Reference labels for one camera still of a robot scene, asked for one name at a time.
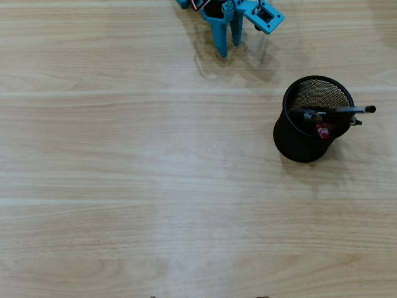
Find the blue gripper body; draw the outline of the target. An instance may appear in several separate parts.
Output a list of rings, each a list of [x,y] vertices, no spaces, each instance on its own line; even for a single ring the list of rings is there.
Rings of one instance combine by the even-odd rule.
[[[207,22],[216,20],[225,23],[230,22],[241,22],[242,15],[238,12],[241,5],[245,3],[245,0],[235,1],[209,1],[200,11],[203,19]]]

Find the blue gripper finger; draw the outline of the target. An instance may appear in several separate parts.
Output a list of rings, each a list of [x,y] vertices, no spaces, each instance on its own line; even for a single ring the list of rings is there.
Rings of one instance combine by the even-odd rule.
[[[222,58],[226,58],[228,54],[227,37],[226,37],[227,23],[213,21],[210,23],[210,27],[212,30],[214,46],[218,54]]]
[[[243,13],[235,13],[230,22],[233,44],[237,47],[240,46],[242,40],[243,17]]]

